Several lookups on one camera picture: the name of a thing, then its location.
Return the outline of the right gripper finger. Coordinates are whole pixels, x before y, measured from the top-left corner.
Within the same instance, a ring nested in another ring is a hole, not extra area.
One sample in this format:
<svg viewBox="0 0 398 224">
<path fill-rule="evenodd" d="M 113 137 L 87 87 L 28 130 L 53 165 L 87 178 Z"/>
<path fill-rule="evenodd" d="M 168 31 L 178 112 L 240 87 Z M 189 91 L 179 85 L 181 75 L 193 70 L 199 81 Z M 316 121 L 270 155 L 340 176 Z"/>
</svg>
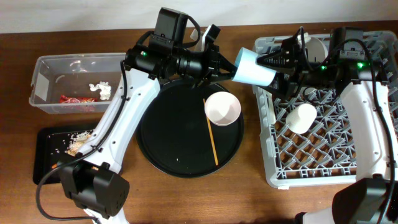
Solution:
<svg viewBox="0 0 398 224">
<path fill-rule="evenodd" d="M 273 81 L 267 87 L 267 91 L 274 96 L 286 99 L 294 96 L 295 83 L 285 78 L 284 73 L 276 73 Z"/>
<path fill-rule="evenodd" d="M 260 55 L 256 59 L 256 63 L 260 66 L 275 70 L 279 73 L 292 74 L 292 51 L 277 50 L 271 54 Z"/>
</svg>

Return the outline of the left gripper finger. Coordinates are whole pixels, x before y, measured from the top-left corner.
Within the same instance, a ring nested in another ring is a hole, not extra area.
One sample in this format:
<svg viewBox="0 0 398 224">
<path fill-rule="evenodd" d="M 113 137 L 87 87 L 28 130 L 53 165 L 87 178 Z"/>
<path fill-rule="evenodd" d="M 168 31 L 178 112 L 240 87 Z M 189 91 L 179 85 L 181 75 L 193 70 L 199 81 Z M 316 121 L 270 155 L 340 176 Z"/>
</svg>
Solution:
<svg viewBox="0 0 398 224">
<path fill-rule="evenodd" d="M 236 66 L 232 64 L 229 60 L 227 60 L 224 56 L 222 56 L 219 52 L 215 52 L 214 60 L 215 60 L 214 70 L 216 72 L 221 73 L 223 70 L 228 73 L 236 72 Z"/>
<path fill-rule="evenodd" d="M 198 82 L 198 86 L 204 87 L 221 81 L 231 80 L 234 76 L 235 73 L 209 73 Z"/>
</svg>

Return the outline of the grey plate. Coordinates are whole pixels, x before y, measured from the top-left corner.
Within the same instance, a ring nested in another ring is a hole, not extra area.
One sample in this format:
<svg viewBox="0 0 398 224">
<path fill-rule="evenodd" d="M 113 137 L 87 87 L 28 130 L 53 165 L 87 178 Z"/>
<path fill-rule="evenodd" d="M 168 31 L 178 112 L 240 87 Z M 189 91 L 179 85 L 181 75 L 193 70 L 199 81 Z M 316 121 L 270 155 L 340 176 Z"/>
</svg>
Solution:
<svg viewBox="0 0 398 224">
<path fill-rule="evenodd" d="M 304 39 L 309 62 L 323 62 L 328 55 L 326 45 L 316 37 Z"/>
</svg>

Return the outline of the blue plastic cup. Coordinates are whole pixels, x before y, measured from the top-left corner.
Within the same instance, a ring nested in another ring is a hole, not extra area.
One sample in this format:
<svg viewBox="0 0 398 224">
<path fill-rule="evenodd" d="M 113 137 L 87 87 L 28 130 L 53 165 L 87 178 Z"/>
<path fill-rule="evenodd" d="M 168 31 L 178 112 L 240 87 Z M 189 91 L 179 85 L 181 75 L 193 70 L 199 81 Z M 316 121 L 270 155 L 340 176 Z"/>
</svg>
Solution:
<svg viewBox="0 0 398 224">
<path fill-rule="evenodd" d="M 256 63 L 259 55 L 242 47 L 234 65 L 237 71 L 232 81 L 257 86 L 268 86 L 273 81 L 276 71 Z"/>
</svg>

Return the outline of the small white bowl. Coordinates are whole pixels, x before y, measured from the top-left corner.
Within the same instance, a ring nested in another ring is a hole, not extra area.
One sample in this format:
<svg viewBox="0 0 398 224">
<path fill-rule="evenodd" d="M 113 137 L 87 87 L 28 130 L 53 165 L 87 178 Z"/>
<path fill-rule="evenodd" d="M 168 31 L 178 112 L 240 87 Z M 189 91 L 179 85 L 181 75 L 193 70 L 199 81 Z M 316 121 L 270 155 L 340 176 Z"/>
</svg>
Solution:
<svg viewBox="0 0 398 224">
<path fill-rule="evenodd" d="M 241 115 L 241 104 L 227 91 L 213 93 L 205 100 L 206 117 L 217 126 L 229 126 Z"/>
</svg>

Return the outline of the white paper cup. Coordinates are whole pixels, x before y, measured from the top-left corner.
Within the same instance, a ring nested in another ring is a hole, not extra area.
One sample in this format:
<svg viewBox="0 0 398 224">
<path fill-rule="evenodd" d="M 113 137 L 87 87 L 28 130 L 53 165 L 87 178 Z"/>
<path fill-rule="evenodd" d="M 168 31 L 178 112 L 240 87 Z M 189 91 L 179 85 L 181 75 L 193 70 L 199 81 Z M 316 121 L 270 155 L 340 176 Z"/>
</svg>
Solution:
<svg viewBox="0 0 398 224">
<path fill-rule="evenodd" d="M 304 103 L 287 115 L 286 124 L 292 132 L 303 134 L 310 129 L 316 117 L 316 108 L 311 104 Z"/>
</svg>

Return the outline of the white tissue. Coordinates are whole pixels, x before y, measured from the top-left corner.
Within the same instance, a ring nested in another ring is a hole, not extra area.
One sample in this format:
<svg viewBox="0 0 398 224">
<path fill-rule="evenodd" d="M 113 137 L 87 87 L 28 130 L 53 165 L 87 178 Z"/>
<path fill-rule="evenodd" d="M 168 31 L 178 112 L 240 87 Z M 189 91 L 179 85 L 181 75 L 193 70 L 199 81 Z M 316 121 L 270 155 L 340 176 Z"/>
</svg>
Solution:
<svg viewBox="0 0 398 224">
<path fill-rule="evenodd" d="M 91 91 L 97 91 L 100 90 L 99 95 L 100 95 L 100 100 L 105 101 L 109 100 L 111 97 L 111 86 L 109 85 L 108 82 L 99 82 L 98 84 L 89 84 L 89 88 Z"/>
</svg>

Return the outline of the pile of white rice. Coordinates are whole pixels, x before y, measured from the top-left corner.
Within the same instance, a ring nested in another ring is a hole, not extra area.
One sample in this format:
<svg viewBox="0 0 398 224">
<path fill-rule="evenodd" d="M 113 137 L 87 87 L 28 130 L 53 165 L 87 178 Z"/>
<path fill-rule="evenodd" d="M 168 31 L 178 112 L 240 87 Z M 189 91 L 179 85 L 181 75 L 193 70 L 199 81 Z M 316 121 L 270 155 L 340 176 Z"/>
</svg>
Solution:
<svg viewBox="0 0 398 224">
<path fill-rule="evenodd" d="M 91 132 L 74 132 L 62 134 L 55 141 L 55 152 L 60 154 L 61 152 L 75 156 L 79 148 L 91 137 Z"/>
</svg>

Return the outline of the red snack wrapper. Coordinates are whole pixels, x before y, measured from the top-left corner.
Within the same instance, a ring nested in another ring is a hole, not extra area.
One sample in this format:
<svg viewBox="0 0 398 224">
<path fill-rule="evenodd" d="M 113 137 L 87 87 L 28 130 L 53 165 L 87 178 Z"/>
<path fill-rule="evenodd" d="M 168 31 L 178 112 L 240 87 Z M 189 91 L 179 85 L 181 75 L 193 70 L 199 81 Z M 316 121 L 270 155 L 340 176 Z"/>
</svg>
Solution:
<svg viewBox="0 0 398 224">
<path fill-rule="evenodd" d="M 94 103 L 97 102 L 96 98 L 91 97 L 69 97 L 61 95 L 59 103 Z"/>
</svg>

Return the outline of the pile of peanut shells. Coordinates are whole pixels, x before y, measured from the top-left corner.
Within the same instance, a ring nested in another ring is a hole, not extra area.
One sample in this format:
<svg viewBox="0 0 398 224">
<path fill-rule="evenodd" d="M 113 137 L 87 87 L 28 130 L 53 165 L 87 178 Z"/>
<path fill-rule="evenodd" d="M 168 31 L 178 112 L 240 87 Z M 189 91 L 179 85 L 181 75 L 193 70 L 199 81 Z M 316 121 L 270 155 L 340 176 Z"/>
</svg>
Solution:
<svg viewBox="0 0 398 224">
<path fill-rule="evenodd" d="M 86 141 L 72 141 L 67 149 L 67 154 L 75 156 Z"/>
</svg>

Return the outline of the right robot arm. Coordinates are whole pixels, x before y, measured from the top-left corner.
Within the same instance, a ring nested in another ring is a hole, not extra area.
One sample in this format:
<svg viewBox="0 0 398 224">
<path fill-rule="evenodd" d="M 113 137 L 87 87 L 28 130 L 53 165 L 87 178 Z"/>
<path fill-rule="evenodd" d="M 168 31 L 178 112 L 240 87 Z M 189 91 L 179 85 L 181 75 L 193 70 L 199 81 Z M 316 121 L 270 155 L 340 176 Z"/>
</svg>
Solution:
<svg viewBox="0 0 398 224">
<path fill-rule="evenodd" d="M 297 223 L 396 223 L 397 137 L 389 110 L 389 80 L 359 28 L 330 36 L 322 62 L 308 59 L 303 30 L 261 55 L 257 64 L 276 74 L 264 89 L 280 98 L 302 87 L 334 89 L 348 114 L 356 149 L 356 182 L 340 190 L 330 208 L 296 215 Z"/>
</svg>

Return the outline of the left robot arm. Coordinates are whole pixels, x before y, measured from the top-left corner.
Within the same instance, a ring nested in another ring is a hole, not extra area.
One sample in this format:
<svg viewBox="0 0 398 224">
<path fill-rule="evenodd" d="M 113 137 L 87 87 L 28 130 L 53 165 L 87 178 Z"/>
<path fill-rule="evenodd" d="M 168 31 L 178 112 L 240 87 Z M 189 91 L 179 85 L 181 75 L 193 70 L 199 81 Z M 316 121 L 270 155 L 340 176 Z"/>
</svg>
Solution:
<svg viewBox="0 0 398 224">
<path fill-rule="evenodd" d="M 67 198 L 93 223 L 126 223 L 123 205 L 129 182 L 120 176 L 123 158 L 146 109 L 160 92 L 160 80 L 180 75 L 194 86 L 228 80 L 236 67 L 221 54 L 210 25 L 184 41 L 192 18 L 162 8 L 154 30 L 144 33 L 121 61 L 118 90 L 90 138 L 75 155 L 62 156 L 57 170 Z"/>
</svg>

